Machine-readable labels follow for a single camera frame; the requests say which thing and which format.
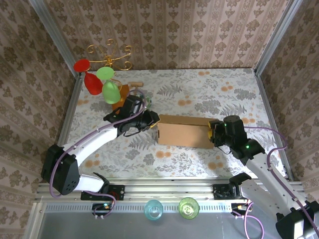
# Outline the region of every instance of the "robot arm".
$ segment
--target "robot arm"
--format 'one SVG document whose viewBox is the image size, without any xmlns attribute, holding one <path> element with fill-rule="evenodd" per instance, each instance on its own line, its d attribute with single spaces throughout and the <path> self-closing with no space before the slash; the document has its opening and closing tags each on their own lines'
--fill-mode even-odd
<svg viewBox="0 0 319 239">
<path fill-rule="evenodd" d="M 210 141 L 217 147 L 227 145 L 233 156 L 250 169 L 268 190 L 266 192 L 249 175 L 241 173 L 230 178 L 224 194 L 231 198 L 245 197 L 253 201 L 277 221 L 276 228 L 283 239 L 307 238 L 315 234 L 302 207 L 314 223 L 318 224 L 319 204 L 309 203 L 290 186 L 270 163 L 262 146 L 256 140 L 247 138 L 240 118 L 227 116 L 224 121 L 211 121 L 209 126 L 212 129 Z"/>
<path fill-rule="evenodd" d="M 101 175 L 96 176 L 79 174 L 79 166 L 94 151 L 105 143 L 124 135 L 126 137 L 145 131 L 159 122 L 159 116 L 153 111 L 143 111 L 137 117 L 143 107 L 142 99 L 129 95 L 123 106 L 114 110 L 103 118 L 103 122 L 96 129 L 86 135 L 68 143 L 62 147 L 54 144 L 46 155 L 41 177 L 50 181 L 53 168 L 62 154 L 65 154 L 59 163 L 53 179 L 53 187 L 61 194 L 67 195 L 73 191 L 108 192 L 108 181 Z M 138 132 L 127 135 L 131 128 Z"/>
</svg>

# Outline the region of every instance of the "floral tablecloth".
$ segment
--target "floral tablecloth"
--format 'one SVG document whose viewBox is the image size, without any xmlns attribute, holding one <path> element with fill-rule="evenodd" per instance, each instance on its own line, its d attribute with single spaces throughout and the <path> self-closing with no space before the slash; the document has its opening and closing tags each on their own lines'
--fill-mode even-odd
<svg viewBox="0 0 319 239">
<path fill-rule="evenodd" d="M 266 126 L 269 121 L 251 69 L 120 71 L 115 79 L 123 84 L 143 82 L 141 90 L 152 99 L 158 114 L 215 118 L 238 115 L 247 126 Z M 92 96 L 83 85 L 73 118 L 69 141 L 98 125 L 112 111 L 102 94 Z M 248 130 L 268 152 L 275 145 L 271 132 Z M 275 152 L 271 161 L 284 175 Z M 157 127 L 132 137 L 118 137 L 90 155 L 80 170 L 105 177 L 230 177 L 246 172 L 255 177 L 231 154 L 217 148 L 198 149 L 157 144 Z"/>
</svg>

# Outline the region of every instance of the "cardboard box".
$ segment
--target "cardboard box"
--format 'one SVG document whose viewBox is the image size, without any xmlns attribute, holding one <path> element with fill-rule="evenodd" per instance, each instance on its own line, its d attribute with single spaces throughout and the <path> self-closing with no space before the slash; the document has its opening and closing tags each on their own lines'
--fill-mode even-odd
<svg viewBox="0 0 319 239">
<path fill-rule="evenodd" d="M 213 148 L 208 139 L 208 122 L 212 119 L 160 115 L 158 143 L 172 146 Z"/>
</svg>

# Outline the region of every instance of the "blue glass cup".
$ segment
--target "blue glass cup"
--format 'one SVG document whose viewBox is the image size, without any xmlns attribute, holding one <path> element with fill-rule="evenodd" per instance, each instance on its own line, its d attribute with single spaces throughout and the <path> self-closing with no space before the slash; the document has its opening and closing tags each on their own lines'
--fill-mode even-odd
<svg viewBox="0 0 319 239">
<path fill-rule="evenodd" d="M 155 221 L 163 214 L 163 205 L 158 200 L 150 200 L 144 206 L 144 214 L 147 219 Z"/>
</svg>

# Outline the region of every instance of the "patterned wallpaper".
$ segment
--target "patterned wallpaper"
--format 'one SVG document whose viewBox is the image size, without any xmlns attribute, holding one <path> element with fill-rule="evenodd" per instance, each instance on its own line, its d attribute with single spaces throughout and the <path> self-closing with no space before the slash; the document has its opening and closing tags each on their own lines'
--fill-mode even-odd
<svg viewBox="0 0 319 239">
<path fill-rule="evenodd" d="M 319 0 L 304 0 L 262 74 L 294 175 L 319 200 Z"/>
<path fill-rule="evenodd" d="M 22 238 L 74 79 L 27 0 L 0 1 L 0 238 Z"/>
<path fill-rule="evenodd" d="M 135 70 L 253 67 L 288 0 L 45 0 L 75 59 L 114 38 Z"/>
</svg>

